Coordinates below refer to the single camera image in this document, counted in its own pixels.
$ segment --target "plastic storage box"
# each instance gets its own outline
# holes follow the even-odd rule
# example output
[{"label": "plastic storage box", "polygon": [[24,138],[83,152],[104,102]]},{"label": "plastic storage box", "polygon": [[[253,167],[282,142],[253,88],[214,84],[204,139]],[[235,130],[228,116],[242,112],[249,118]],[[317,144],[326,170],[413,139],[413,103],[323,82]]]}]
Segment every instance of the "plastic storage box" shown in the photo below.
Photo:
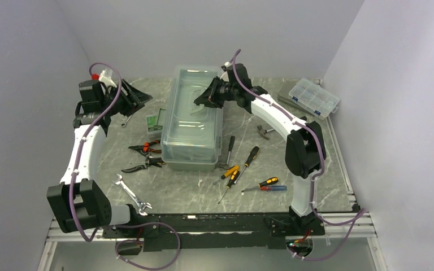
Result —
[{"label": "plastic storage box", "polygon": [[197,106],[219,67],[177,66],[162,130],[162,160],[172,169],[211,171],[222,147],[222,109]]},{"label": "plastic storage box", "polygon": [[338,96],[305,78],[300,79],[289,92],[289,96],[297,105],[321,119],[328,117],[330,112],[337,111],[340,101]]}]

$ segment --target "white wall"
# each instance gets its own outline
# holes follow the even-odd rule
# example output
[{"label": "white wall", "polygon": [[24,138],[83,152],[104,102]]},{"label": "white wall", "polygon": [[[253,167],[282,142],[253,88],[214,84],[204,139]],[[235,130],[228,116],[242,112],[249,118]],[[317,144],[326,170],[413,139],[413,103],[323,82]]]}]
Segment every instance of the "white wall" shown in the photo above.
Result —
[{"label": "white wall", "polygon": [[434,1],[366,0],[324,82],[390,270],[434,270]]},{"label": "white wall", "polygon": [[0,270],[37,269],[88,64],[57,3],[0,0]]},{"label": "white wall", "polygon": [[123,76],[222,65],[238,48],[251,76],[322,77],[363,0],[57,0],[91,61]]}]

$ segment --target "pliers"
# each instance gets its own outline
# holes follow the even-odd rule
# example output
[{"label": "pliers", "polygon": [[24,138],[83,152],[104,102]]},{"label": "pliers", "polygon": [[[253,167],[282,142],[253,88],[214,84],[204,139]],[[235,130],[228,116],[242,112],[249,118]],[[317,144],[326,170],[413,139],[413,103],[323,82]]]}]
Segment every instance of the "pliers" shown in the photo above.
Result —
[{"label": "pliers", "polygon": [[140,171],[142,169],[148,169],[148,167],[154,165],[158,168],[161,168],[162,164],[165,164],[165,162],[162,160],[162,158],[160,157],[152,157],[152,156],[147,156],[146,161],[144,163],[141,163],[140,165],[137,165],[133,168],[128,168],[128,169],[122,169],[121,171],[124,173],[132,173],[132,172],[136,172],[136,171]]},{"label": "pliers", "polygon": [[151,142],[145,142],[143,145],[129,146],[129,148],[131,150],[135,150],[138,153],[140,153],[141,155],[147,157],[147,156],[149,156],[150,152],[153,152],[155,154],[160,154],[162,152],[162,150],[156,150],[154,148],[151,148],[151,146],[156,145],[156,144],[160,144],[160,139],[154,140]]}]

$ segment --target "marble work surface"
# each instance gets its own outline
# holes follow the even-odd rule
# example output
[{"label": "marble work surface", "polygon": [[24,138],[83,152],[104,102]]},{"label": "marble work surface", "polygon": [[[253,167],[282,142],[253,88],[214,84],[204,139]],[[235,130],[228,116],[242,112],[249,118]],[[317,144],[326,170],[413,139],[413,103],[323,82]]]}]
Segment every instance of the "marble work surface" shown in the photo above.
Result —
[{"label": "marble work surface", "polygon": [[[284,83],[282,78],[254,78],[253,85],[265,88],[274,99]],[[166,107],[171,87],[171,78],[140,78],[129,80],[132,85],[154,97],[129,121],[126,128],[120,125],[124,116],[115,115],[109,128],[108,137],[102,148],[97,174],[97,183],[112,204],[131,203],[128,195],[118,186],[112,185],[115,173],[129,168],[130,163],[144,161],[144,157],[127,149],[130,145],[141,145],[147,140],[145,116],[153,115],[159,108]],[[294,108],[281,104],[297,117],[307,116],[308,121],[316,120],[322,127],[327,150],[326,173],[318,180],[317,207],[320,211],[351,211],[347,196],[347,185],[338,160],[338,154],[331,138],[327,121],[319,120]],[[293,181],[285,165],[285,141],[276,132],[269,133],[267,141],[258,134],[257,125],[270,128],[262,119],[238,108],[235,102],[224,106],[223,147],[220,160],[227,158],[230,136],[235,136],[235,145],[230,164],[243,166],[254,146],[261,151],[258,157],[230,189],[220,204],[217,204],[225,191],[225,181],[212,185],[223,169],[212,172],[173,171],[167,166],[150,167],[135,173],[122,173],[124,182],[142,200],[152,204],[149,213],[220,213],[220,212],[285,212],[293,198]],[[240,191],[269,177],[277,176],[280,185],[287,185],[285,192],[253,191],[241,195]]]}]

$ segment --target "adjustable wrench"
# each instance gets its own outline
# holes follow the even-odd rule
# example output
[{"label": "adjustable wrench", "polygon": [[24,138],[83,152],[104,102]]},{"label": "adjustable wrench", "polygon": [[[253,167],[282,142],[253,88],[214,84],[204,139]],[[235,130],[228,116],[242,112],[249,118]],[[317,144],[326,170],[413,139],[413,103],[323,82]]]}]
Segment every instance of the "adjustable wrench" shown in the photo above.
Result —
[{"label": "adjustable wrench", "polygon": [[131,197],[131,199],[136,203],[139,214],[141,216],[146,216],[147,213],[144,211],[145,208],[149,208],[152,209],[152,206],[150,205],[150,203],[147,202],[143,202],[138,196],[136,196],[136,194],[134,192],[132,192],[132,190],[125,185],[124,180],[122,178],[121,174],[116,174],[119,178],[117,181],[111,181],[114,185],[118,185],[120,187],[122,187],[122,189],[124,189],[124,191],[127,193],[127,195],[129,195]]}]

